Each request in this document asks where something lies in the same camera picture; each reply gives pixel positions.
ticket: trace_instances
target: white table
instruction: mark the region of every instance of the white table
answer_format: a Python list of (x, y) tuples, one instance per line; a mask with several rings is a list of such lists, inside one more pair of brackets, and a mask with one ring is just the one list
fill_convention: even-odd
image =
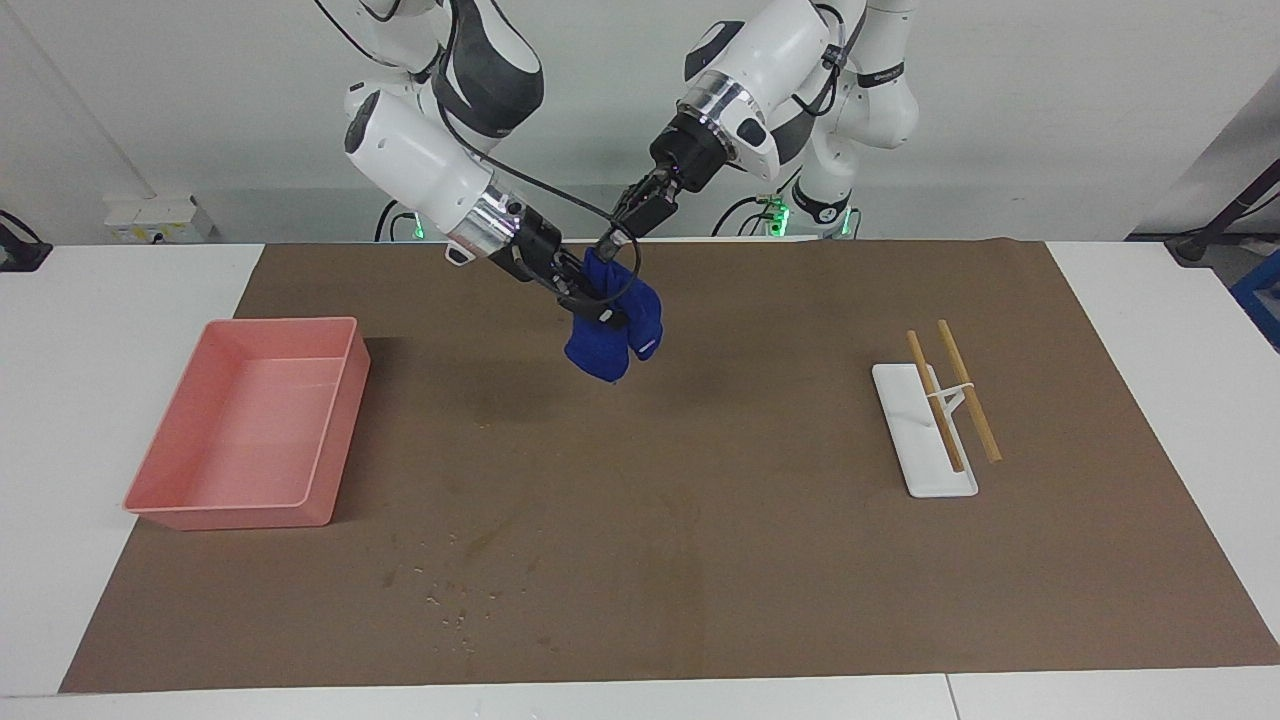
[[(1277, 356), (1155, 245), (1051, 250), (1274, 634)], [(1280, 667), (52, 696), (128, 538), (119, 509), (204, 324), (260, 246), (59, 247), (0, 275), (0, 719), (1280, 716)]]

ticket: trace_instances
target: green light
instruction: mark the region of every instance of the green light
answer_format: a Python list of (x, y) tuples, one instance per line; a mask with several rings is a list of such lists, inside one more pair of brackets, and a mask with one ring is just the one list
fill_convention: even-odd
[(773, 210), (773, 222), (769, 223), (769, 234), (782, 237), (787, 234), (787, 223), (791, 222), (791, 208), (783, 202)]

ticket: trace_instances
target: blue sock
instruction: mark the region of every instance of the blue sock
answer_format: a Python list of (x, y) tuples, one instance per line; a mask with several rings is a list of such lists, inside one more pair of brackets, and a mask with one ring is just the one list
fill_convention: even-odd
[[(620, 263), (602, 261), (594, 249), (586, 251), (582, 272), (604, 295), (618, 292), (631, 279), (631, 270)], [(625, 331), (575, 316), (573, 334), (564, 346), (564, 355), (582, 372), (611, 383), (627, 372), (628, 346), (644, 361), (662, 345), (662, 301), (648, 283), (636, 279), (614, 305), (627, 314), (630, 322)]]

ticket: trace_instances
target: white wall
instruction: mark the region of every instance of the white wall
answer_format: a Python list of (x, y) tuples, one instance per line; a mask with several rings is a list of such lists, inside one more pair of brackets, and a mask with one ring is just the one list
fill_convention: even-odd
[[(1138, 227), (1139, 232), (1180, 232), (1203, 227), (1277, 158), (1280, 70), (1169, 190)], [(1231, 232), (1280, 232), (1280, 202), (1238, 222)]]
[[(227, 240), (369, 234), (381, 196), (342, 154), (340, 101), (376, 69), (310, 3), (5, 5), (145, 183), (196, 193)], [(760, 5), (504, 0), (543, 56), (548, 99), (498, 154), (612, 199), (648, 169), (686, 49), (710, 22)], [(863, 234), (1120, 240), (1271, 76), (1277, 41), (1274, 0), (924, 0), (909, 59), (923, 119), (905, 147), (865, 152)], [(83, 161), (73, 140), (84, 122), (60, 120), (10, 55), (0, 53), (0, 202), (54, 241), (97, 241), (97, 197), (120, 193), (127, 173)], [(703, 234), (728, 201), (760, 190), (722, 176), (662, 232)], [(599, 229), (535, 202), (568, 234)]]

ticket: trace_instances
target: wooden chopstick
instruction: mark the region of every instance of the wooden chopstick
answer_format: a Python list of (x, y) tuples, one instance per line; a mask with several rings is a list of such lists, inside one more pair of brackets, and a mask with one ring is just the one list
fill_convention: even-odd
[(946, 446), (947, 457), (951, 459), (951, 470), (963, 473), (964, 460), (960, 459), (960, 448), (956, 447), (955, 437), (951, 436), (951, 428), (947, 424), (947, 413), (942, 407), (942, 400), (937, 396), (938, 384), (933, 382), (933, 375), (929, 374), (929, 364), (924, 360), (924, 348), (920, 347), (920, 338), (915, 334), (915, 331), (906, 333), (906, 342), (911, 346), (911, 355), (915, 356), (915, 372), (920, 374), (920, 384), (924, 386), (924, 393), (929, 396), (929, 410), (933, 411), (933, 423), (938, 427), (938, 434), (942, 436), (942, 445)]
[[(956, 346), (956, 338), (951, 334), (951, 325), (946, 320), (938, 320), (938, 332), (942, 333), (942, 342), (946, 343), (947, 355), (951, 356), (951, 368), (955, 370), (960, 383), (973, 383), (973, 378), (969, 377), (969, 369), (964, 365), (964, 357), (960, 356), (960, 347)], [(969, 416), (973, 418), (973, 424), (978, 428), (978, 437), (982, 438), (982, 447), (987, 451), (987, 460), (1000, 462), (1005, 457), (1000, 454), (1000, 446), (996, 445), (996, 436), (991, 432), (987, 413), (983, 411), (982, 401), (978, 400), (978, 391), (974, 389), (973, 384), (965, 386), (964, 397), (965, 405), (969, 407)]]

